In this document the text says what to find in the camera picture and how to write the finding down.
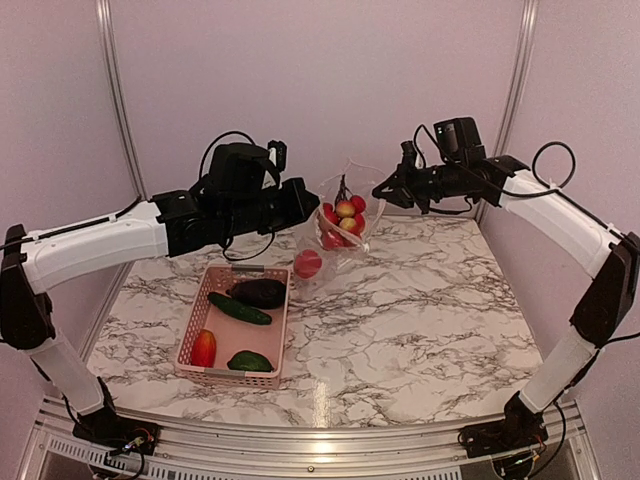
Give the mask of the clear zip top bag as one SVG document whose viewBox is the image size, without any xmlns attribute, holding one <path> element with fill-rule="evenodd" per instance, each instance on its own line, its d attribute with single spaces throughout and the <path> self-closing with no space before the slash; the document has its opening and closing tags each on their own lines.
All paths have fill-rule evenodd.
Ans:
<svg viewBox="0 0 640 480">
<path fill-rule="evenodd" d="M 348 160 L 319 184 L 320 206 L 294 233 L 292 278 L 301 297 L 315 296 L 370 253 L 386 206 L 372 191 L 383 179 L 381 170 Z"/>
</svg>

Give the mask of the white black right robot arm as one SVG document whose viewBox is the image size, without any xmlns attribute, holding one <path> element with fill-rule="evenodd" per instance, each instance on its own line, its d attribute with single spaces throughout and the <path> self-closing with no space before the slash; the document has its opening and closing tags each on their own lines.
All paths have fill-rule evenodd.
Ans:
<svg viewBox="0 0 640 480">
<path fill-rule="evenodd" d="M 598 219 L 563 191 L 544 182 L 532 166 L 509 155 L 488 157 L 476 123 L 459 117 L 435 124 L 428 134 L 441 164 L 429 166 L 414 140 L 402 143 L 394 173 L 372 194 L 422 213 L 451 197 L 480 200 L 527 221 L 567 252 L 591 284 L 570 317 L 568 332 L 539 370 L 504 407 L 490 438 L 515 448 L 542 422 L 544 410 L 576 385 L 631 309 L 639 277 L 639 238 Z"/>
</svg>

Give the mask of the pink perforated plastic basket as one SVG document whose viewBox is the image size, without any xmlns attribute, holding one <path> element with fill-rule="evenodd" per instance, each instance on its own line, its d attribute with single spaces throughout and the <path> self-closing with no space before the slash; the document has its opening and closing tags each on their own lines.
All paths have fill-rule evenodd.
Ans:
<svg viewBox="0 0 640 480">
<path fill-rule="evenodd" d="M 287 332 L 288 299 L 277 309 L 267 309 L 272 323 L 253 325 L 235 319 L 214 306 L 208 299 L 212 292 L 226 293 L 242 281 L 274 279 L 288 285 L 291 272 L 287 268 L 252 265 L 209 265 L 203 274 L 186 321 L 183 338 L 176 354 L 176 372 L 203 384 L 224 384 L 262 389 L 276 389 L 280 383 L 284 344 Z M 192 350 L 202 330 L 216 340 L 216 355 L 210 367 L 192 363 Z M 270 372 L 231 369 L 228 363 L 238 353 L 259 354 L 269 361 Z"/>
</svg>

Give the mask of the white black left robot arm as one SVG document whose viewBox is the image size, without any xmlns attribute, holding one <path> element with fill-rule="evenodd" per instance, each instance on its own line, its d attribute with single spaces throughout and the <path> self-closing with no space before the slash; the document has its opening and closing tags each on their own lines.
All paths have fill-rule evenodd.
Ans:
<svg viewBox="0 0 640 480">
<path fill-rule="evenodd" d="M 1 339 L 28 355 L 76 411 L 76 428 L 106 445 L 133 431 L 104 382 L 92 374 L 51 320 L 51 288 L 112 266 L 228 248 L 247 233 L 273 235 L 306 222 L 319 207 L 300 177 L 284 180 L 286 147 L 230 143 L 187 190 L 137 200 L 125 209 L 54 230 L 10 227 L 1 247 Z"/>
</svg>

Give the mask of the red toy tomato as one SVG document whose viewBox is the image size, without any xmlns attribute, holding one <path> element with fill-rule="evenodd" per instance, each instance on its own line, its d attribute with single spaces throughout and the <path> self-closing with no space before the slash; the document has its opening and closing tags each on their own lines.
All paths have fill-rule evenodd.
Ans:
<svg viewBox="0 0 640 480">
<path fill-rule="evenodd" d="M 295 257 L 293 271 L 302 279 L 310 279 L 320 271 L 322 264 L 322 258 L 315 250 L 305 249 Z"/>
</svg>

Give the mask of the red lychee fruit bunch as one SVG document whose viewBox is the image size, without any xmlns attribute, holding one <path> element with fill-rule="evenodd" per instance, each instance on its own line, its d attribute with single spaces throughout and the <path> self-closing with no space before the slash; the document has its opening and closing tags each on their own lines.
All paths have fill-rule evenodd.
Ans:
<svg viewBox="0 0 640 480">
<path fill-rule="evenodd" d="M 340 176 L 336 191 L 325 199 L 317 215 L 320 244 L 325 250 L 352 248 L 352 237 L 361 239 L 367 225 L 367 202 Z"/>
</svg>

